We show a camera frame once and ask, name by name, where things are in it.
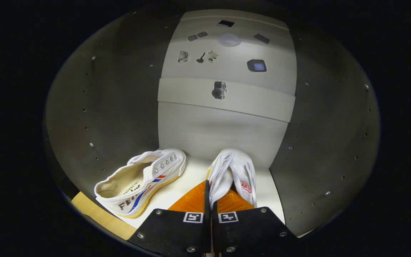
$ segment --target metal bolt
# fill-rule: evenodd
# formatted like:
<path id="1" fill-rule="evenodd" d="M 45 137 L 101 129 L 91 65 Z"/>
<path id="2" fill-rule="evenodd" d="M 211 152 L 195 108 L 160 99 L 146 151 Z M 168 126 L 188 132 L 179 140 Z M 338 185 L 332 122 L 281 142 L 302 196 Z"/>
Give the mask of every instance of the metal bolt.
<path id="1" fill-rule="evenodd" d="M 187 252 L 196 252 L 196 247 L 187 247 L 186 251 Z"/>
<path id="2" fill-rule="evenodd" d="M 235 247 L 228 247 L 226 249 L 226 252 L 233 252 L 233 251 L 235 251 Z"/>

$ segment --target canvas shoe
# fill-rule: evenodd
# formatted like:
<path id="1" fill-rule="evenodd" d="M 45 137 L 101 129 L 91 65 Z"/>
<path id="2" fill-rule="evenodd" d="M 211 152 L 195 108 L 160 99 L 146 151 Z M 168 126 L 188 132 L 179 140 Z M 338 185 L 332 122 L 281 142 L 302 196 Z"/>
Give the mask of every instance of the canvas shoe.
<path id="1" fill-rule="evenodd" d="M 235 201 L 245 200 L 235 206 L 239 210 L 256 208 L 256 174 L 251 158 L 241 150 L 228 148 L 220 152 L 209 167 L 207 179 L 210 181 L 210 208 L 216 201 L 219 205 L 236 205 Z M 240 197 L 230 190 L 231 185 Z"/>
<path id="2" fill-rule="evenodd" d="M 182 150 L 169 148 L 134 156 L 126 166 L 95 186 L 97 199 L 119 216 L 136 218 L 150 197 L 185 170 Z"/>

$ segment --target white panel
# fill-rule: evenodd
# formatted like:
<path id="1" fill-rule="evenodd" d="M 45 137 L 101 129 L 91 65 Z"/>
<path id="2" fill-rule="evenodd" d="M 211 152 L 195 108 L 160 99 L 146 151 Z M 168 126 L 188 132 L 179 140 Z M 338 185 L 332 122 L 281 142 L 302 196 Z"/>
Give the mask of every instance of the white panel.
<path id="1" fill-rule="evenodd" d="M 295 97 L 257 86 L 227 82 L 225 99 L 212 96 L 215 80 L 161 78 L 158 101 L 212 107 L 290 122 Z"/>
<path id="2" fill-rule="evenodd" d="M 235 22 L 232 27 L 217 26 L 218 22 L 226 19 L 226 12 L 230 12 L 232 18 L 227 20 Z M 296 55 L 291 35 L 287 29 L 271 24 L 275 21 L 255 21 L 256 15 L 247 18 L 237 17 L 234 11 L 216 11 L 217 16 L 197 17 L 194 14 L 200 12 L 188 12 L 178 24 L 166 52 L 163 64 L 162 78 L 202 78 L 223 80 L 259 86 L 262 88 L 282 92 L 291 96 L 296 90 Z M 207 36 L 194 41 L 188 41 L 188 37 L 202 31 Z M 236 34 L 242 42 L 235 47 L 222 46 L 217 38 L 222 34 Z M 270 39 L 269 45 L 253 38 L 261 34 Z M 191 56 L 188 62 L 178 64 L 178 54 L 186 51 Z M 205 52 L 213 51 L 218 54 L 217 59 L 210 63 L 204 60 L 202 64 L 196 63 Z M 249 60 L 264 60 L 267 72 L 251 72 L 247 67 Z"/>
<path id="3" fill-rule="evenodd" d="M 246 152 L 255 167 L 269 168 L 287 123 L 239 112 L 185 104 L 158 103 L 160 148 L 179 148 L 213 160 L 224 148 Z"/>
<path id="4" fill-rule="evenodd" d="M 120 218 L 122 221 L 138 229 L 154 209 L 168 209 L 189 190 L 203 182 L 206 179 L 207 169 L 212 161 L 213 160 L 195 158 L 187 154 L 186 167 L 183 174 L 176 181 L 157 190 L 157 192 L 153 194 L 148 205 L 145 207 L 144 212 L 137 218 L 123 218 L 118 216 L 113 210 L 103 205 L 100 200 L 96 200 L 117 218 Z M 256 168 L 255 172 L 257 193 L 256 201 L 258 207 L 269 207 L 275 215 L 277 215 L 277 217 L 285 223 L 282 205 L 279 200 L 279 194 L 277 193 L 277 188 L 275 187 L 269 169 Z"/>
<path id="5" fill-rule="evenodd" d="M 225 10 L 225 9 L 209 9 L 209 10 L 195 10 L 189 11 L 184 14 L 182 17 L 182 21 L 189 20 L 189 19 L 197 19 L 197 18 L 206 18 L 206 17 L 221 17 L 221 18 L 240 18 L 240 19 L 248 19 L 257 22 L 263 22 L 267 24 L 271 24 L 273 26 L 278 26 L 283 29 L 288 29 L 288 26 L 283 21 L 270 18 L 268 16 L 264 16 L 261 14 L 256 14 L 247 11 L 241 10 Z"/>

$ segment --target white floor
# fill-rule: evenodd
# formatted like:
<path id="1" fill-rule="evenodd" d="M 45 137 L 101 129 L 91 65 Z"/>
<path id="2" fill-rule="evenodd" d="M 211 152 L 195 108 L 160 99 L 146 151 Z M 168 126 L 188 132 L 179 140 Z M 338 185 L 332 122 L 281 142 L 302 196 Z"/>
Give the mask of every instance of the white floor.
<path id="1" fill-rule="evenodd" d="M 181 177 L 171 184 L 160 188 L 155 194 L 153 194 L 150 202 L 145 208 L 145 211 L 138 218 L 123 218 L 115 215 L 115 213 L 109 208 L 107 209 L 122 221 L 135 228 L 139 228 L 139 226 L 154 209 L 168 209 L 189 190 L 203 182 L 206 179 L 207 168 L 210 166 L 212 161 L 213 160 L 204 160 L 187 155 L 185 171 Z M 282 204 L 269 169 L 255 167 L 255 171 L 256 201 L 258 207 L 269 207 L 277 215 L 277 217 L 285 223 Z"/>

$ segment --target shoe sole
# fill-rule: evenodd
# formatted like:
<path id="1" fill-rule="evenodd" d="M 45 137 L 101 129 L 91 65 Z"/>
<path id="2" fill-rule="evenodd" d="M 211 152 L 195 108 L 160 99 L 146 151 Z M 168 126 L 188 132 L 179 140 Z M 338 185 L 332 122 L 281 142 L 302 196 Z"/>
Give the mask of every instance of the shoe sole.
<path id="1" fill-rule="evenodd" d="M 120 216 L 120 217 L 123 217 L 123 218 L 137 218 L 138 216 L 140 216 L 140 215 L 142 214 L 142 212 L 144 212 L 145 207 L 147 207 L 147 204 L 148 204 L 150 198 L 152 198 L 152 195 L 153 195 L 156 191 L 158 191 L 158 189 L 160 189 L 160 188 L 162 188 L 162 187 L 164 187 L 164 186 L 166 186 L 166 185 L 174 182 L 176 179 L 178 179 L 178 178 L 180 177 L 180 173 L 183 174 L 183 172 L 185 171 L 185 167 L 186 167 L 186 157 L 185 157 L 185 162 L 184 162 L 184 164 L 180 167 L 180 171 L 178 172 L 179 175 L 178 175 L 178 176 L 175 176 L 173 179 L 171 179 L 171 180 L 169 180 L 168 182 L 160 185 L 159 187 L 154 188 L 154 189 L 153 189 L 153 192 L 151 192 L 151 193 L 148 195 L 147 199 L 145 200 L 144 204 L 142 205 L 142 208 L 141 208 L 136 214 L 131 215 L 131 216 L 123 216 L 123 215 L 120 215 L 120 214 L 118 214 L 118 213 L 116 213 L 116 214 L 117 214 L 118 216 Z"/>

